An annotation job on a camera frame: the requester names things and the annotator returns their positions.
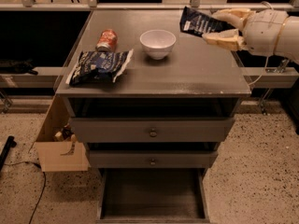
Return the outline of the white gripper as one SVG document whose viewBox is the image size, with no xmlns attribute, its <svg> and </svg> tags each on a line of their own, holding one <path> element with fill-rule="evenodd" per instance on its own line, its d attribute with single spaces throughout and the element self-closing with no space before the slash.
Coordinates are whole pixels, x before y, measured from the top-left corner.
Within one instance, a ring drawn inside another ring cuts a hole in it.
<svg viewBox="0 0 299 224">
<path fill-rule="evenodd" d="M 227 8 L 214 12 L 212 17 L 236 29 L 202 34 L 209 45 L 230 51 L 248 50 L 257 56 L 285 55 L 279 40 L 285 21 L 289 18 L 286 11 L 266 9 L 255 13 L 250 8 Z"/>
</svg>

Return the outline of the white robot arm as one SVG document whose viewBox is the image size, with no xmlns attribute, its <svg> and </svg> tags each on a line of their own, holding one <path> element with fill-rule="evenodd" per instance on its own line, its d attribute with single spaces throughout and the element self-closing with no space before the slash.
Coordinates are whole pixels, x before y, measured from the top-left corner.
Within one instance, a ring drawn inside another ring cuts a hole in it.
<svg viewBox="0 0 299 224">
<path fill-rule="evenodd" d="M 299 18 L 286 11 L 271 8 L 253 11 L 249 8 L 222 9 L 212 17 L 226 21 L 233 29 L 202 35 L 209 45 L 231 51 L 246 50 L 251 55 L 277 55 L 299 63 Z"/>
</svg>

